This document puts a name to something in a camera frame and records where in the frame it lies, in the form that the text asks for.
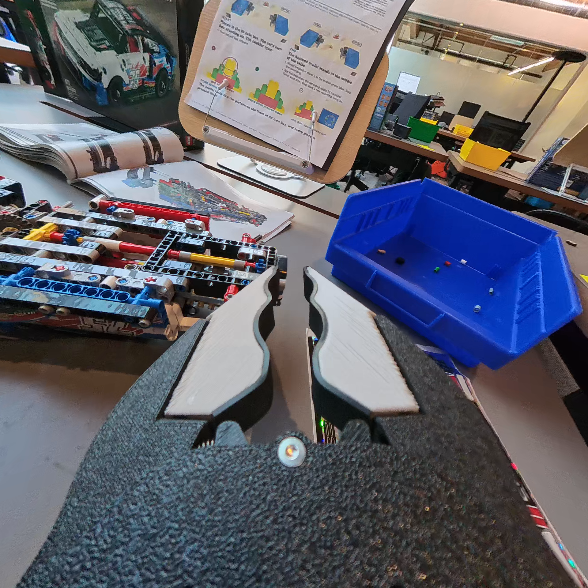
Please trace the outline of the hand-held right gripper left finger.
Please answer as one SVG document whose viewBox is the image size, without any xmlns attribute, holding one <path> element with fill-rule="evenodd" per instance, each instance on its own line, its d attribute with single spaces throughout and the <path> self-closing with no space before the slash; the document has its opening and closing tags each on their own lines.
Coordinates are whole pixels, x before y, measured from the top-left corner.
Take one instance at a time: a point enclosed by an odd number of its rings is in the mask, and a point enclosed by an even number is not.
<svg viewBox="0 0 588 588">
<path fill-rule="evenodd" d="M 255 416 L 255 401 L 261 402 L 261 415 L 268 411 L 273 393 L 266 387 L 266 340 L 275 326 L 277 270 L 265 270 L 208 316 L 172 388 L 166 418 L 236 420 L 248 428 L 261 418 Z"/>
</svg>

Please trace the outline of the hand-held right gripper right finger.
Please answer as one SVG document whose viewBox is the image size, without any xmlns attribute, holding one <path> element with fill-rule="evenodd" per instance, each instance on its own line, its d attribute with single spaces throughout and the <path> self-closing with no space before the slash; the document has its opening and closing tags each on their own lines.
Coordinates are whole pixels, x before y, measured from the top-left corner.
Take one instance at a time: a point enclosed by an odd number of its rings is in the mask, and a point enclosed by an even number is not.
<svg viewBox="0 0 588 588">
<path fill-rule="evenodd" d="M 375 313 L 311 267 L 303 279 L 309 326 L 318 339 L 311 365 L 319 415 L 345 425 L 419 413 Z"/>
</svg>

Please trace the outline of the red black toy race car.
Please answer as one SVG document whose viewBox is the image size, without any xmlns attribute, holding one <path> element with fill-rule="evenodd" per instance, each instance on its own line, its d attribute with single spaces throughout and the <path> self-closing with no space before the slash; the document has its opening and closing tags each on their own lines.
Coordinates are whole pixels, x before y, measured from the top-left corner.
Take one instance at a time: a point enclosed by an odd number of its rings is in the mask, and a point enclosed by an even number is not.
<svg viewBox="0 0 588 588">
<path fill-rule="evenodd" d="M 1 337 L 26 327 L 175 341 L 266 270 L 281 304 L 288 259 L 261 238 L 210 231 L 210 215 L 100 195 L 26 203 L 1 177 Z"/>
</svg>

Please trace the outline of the grey desk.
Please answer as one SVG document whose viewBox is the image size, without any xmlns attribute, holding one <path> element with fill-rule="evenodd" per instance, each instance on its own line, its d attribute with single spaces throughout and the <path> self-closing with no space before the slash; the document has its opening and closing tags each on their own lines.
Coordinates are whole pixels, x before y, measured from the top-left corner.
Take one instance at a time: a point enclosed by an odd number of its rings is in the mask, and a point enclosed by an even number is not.
<svg viewBox="0 0 588 588">
<path fill-rule="evenodd" d="M 313 434 L 306 371 L 304 266 L 332 279 L 326 249 L 346 195 L 324 188 L 289 201 L 224 181 L 265 206 L 290 210 L 272 240 L 289 258 L 288 283 L 268 344 L 275 395 L 249 437 Z M 1 587 L 13 587 L 45 541 L 97 431 L 165 341 L 85 337 L 41 330 L 1 341 Z M 579 568 L 587 573 L 587 446 L 558 396 L 538 349 L 498 371 L 469 371 L 475 393 L 512 460 Z"/>
</svg>

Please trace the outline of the holographic sticker sheet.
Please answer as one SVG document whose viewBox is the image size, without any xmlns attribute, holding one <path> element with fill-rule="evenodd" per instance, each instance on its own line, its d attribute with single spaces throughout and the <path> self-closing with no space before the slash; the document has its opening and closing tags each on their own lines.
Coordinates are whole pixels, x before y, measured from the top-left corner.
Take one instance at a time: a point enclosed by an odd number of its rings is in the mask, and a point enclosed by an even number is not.
<svg viewBox="0 0 588 588">
<path fill-rule="evenodd" d="M 463 392 L 469 401 L 474 402 L 486 422 L 490 425 L 493 433 L 497 436 L 496 429 L 491 424 L 486 412 L 481 406 L 479 398 L 474 390 L 471 380 L 457 367 L 454 360 L 444 351 L 434 346 L 417 345 L 427 356 L 429 356 L 454 382 L 454 384 Z M 313 418 L 313 432 L 312 440 L 320 445 L 336 444 L 339 442 L 340 430 L 335 427 L 326 418 L 319 415 L 311 401 L 311 415 Z M 516 463 L 511 459 L 504 444 L 501 444 L 504 454 L 510 461 L 512 471 L 516 476 L 516 484 L 520 491 L 523 502 L 530 514 L 533 524 L 540 531 L 542 538 L 548 544 L 548 547 L 556 556 L 557 560 L 562 564 L 564 570 L 571 577 L 573 583 L 577 587 L 587 587 L 587 575 L 579 568 L 577 562 L 561 542 L 559 533 L 549 521 L 545 510 L 536 501 L 535 496 L 530 490 L 528 484 L 525 482 L 520 473 Z"/>
</svg>

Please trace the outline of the blue storage bin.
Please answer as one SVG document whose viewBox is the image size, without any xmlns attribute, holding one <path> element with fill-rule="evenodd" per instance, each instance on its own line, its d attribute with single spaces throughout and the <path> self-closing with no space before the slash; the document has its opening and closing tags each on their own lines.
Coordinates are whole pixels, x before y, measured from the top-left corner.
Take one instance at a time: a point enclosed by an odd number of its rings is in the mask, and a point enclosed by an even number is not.
<svg viewBox="0 0 588 588">
<path fill-rule="evenodd" d="M 468 367 L 500 369 L 583 312 L 556 231 L 429 179 L 348 196 L 326 261 Z"/>
</svg>

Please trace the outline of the open instruction booklet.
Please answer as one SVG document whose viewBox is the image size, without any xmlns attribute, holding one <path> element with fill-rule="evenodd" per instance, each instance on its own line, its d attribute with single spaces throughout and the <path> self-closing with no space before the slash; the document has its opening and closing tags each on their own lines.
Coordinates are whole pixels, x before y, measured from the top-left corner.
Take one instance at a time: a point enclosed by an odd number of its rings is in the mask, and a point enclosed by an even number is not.
<svg viewBox="0 0 588 588">
<path fill-rule="evenodd" d="M 268 240 L 294 218 L 185 160 L 179 136 L 162 127 L 117 134 L 90 123 L 2 124 L 1 149 L 55 167 L 92 196 L 208 215 L 212 235 L 224 239 Z"/>
</svg>

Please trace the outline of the white stand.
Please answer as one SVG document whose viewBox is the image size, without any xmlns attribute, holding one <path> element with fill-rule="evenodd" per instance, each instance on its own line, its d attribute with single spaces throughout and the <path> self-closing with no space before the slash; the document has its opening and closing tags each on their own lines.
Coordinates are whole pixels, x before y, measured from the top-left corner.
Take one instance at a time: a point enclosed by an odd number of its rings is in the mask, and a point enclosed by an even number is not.
<svg viewBox="0 0 588 588">
<path fill-rule="evenodd" d="M 202 132 L 208 143 L 220 148 L 239 148 L 239 154 L 217 161 L 224 171 L 298 199 L 308 198 L 325 186 L 311 178 L 312 166 L 306 160 L 264 148 L 207 123 L 203 125 Z"/>
</svg>

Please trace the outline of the small green bin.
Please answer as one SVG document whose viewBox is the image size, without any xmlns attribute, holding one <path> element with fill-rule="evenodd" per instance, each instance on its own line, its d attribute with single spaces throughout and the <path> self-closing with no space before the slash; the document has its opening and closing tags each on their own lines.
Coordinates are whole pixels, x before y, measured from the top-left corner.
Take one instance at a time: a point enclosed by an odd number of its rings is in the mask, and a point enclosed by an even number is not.
<svg viewBox="0 0 588 588">
<path fill-rule="evenodd" d="M 409 138 L 422 143 L 431 143 L 437 136 L 440 127 L 438 124 L 426 122 L 414 117 L 408 118 L 408 127 L 410 128 Z"/>
</svg>

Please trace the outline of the yellow storage bin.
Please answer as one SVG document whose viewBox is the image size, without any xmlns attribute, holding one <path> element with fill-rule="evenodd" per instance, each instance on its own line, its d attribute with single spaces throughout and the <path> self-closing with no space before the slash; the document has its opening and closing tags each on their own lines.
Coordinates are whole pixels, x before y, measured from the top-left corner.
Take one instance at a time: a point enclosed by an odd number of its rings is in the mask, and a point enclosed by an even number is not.
<svg viewBox="0 0 588 588">
<path fill-rule="evenodd" d="M 460 149 L 459 156 L 463 161 L 472 165 L 489 171 L 497 171 L 511 156 L 511 151 L 494 148 L 467 138 Z"/>
</svg>

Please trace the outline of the black monitor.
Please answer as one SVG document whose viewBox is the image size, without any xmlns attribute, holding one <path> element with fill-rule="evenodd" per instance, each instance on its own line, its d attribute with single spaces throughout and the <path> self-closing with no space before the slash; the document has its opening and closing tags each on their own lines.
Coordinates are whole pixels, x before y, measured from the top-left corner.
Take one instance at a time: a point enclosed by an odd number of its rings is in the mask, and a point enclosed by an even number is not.
<svg viewBox="0 0 588 588">
<path fill-rule="evenodd" d="M 470 134 L 469 140 L 512 152 L 530 124 L 485 111 Z"/>
</svg>

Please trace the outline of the toy set box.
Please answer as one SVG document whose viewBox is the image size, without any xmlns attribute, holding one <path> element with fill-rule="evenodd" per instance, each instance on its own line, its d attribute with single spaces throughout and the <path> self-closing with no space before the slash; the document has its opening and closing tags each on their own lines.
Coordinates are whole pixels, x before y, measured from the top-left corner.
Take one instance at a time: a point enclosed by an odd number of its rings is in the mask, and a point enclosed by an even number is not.
<svg viewBox="0 0 588 588">
<path fill-rule="evenodd" d="M 205 1 L 2 1 L 46 93 L 179 136 L 179 100 Z"/>
</svg>

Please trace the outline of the black floor lamp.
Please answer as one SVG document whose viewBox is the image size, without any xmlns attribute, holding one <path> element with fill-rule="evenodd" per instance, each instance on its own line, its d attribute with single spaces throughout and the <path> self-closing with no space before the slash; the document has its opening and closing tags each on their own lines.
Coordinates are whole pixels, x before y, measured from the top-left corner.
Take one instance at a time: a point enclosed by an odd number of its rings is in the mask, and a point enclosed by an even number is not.
<svg viewBox="0 0 588 588">
<path fill-rule="evenodd" d="M 586 55 L 584 53 L 570 50 L 570 49 L 562 49 L 562 50 L 555 51 L 552 53 L 552 57 L 555 59 L 555 61 L 559 62 L 559 66 L 555 70 L 555 73 L 553 74 L 553 76 L 549 79 L 548 83 L 542 89 L 542 91 L 540 92 L 540 94 L 538 95 L 536 100 L 533 102 L 530 109 L 527 111 L 527 113 L 523 117 L 523 119 L 522 119 L 523 123 L 526 123 L 527 120 L 530 118 L 531 114 L 533 113 L 535 108 L 539 105 L 539 103 L 541 102 L 541 100 L 545 96 L 546 92 L 548 92 L 548 90 L 550 89 L 552 84 L 555 82 L 555 80 L 557 79 L 557 77 L 559 76 L 559 74 L 561 73 L 563 68 L 568 63 L 583 63 L 586 60 Z"/>
</svg>

